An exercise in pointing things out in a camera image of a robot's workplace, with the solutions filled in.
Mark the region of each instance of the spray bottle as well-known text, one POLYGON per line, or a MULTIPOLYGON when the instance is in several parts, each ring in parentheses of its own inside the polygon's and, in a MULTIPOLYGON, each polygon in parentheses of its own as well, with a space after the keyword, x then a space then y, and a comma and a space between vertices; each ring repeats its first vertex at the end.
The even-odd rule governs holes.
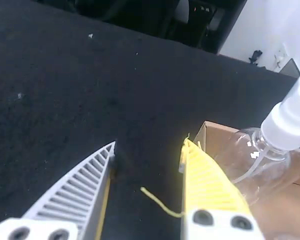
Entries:
POLYGON ((300 177, 300 78, 261 128, 236 132, 214 158, 252 205, 300 177))

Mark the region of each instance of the white spray nozzle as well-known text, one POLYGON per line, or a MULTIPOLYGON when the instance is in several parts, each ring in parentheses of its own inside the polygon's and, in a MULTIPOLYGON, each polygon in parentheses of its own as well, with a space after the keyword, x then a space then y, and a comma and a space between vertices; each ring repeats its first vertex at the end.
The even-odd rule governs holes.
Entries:
POLYGON ((273 107, 261 124, 262 134, 273 147, 300 148, 300 78, 284 100, 273 107))

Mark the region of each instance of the black fabric surface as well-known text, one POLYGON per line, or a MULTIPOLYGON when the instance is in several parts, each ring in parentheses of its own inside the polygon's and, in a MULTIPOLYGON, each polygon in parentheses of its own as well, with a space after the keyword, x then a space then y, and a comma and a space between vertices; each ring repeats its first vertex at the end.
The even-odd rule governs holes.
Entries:
POLYGON ((259 126, 294 79, 43 6, 0 0, 0 221, 118 140, 102 239, 179 239, 184 137, 259 126))

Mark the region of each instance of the brown cardboard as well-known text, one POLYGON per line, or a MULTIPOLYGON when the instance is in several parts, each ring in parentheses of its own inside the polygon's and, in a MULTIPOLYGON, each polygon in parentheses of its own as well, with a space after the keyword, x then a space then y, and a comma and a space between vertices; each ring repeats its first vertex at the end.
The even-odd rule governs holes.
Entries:
MULTIPOLYGON (((214 157, 236 131, 228 126, 205 121, 194 142, 200 141, 202 149, 214 157)), ((296 183, 251 207, 266 239, 273 240, 278 234, 284 233, 300 238, 300 180, 296 183)))

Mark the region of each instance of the dust speck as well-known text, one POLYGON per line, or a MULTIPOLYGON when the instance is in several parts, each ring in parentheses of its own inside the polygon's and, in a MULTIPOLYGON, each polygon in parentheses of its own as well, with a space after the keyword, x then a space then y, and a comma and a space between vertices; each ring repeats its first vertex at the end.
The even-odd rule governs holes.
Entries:
POLYGON ((19 92, 18 93, 18 99, 22 99, 24 97, 23 93, 22 92, 19 92))

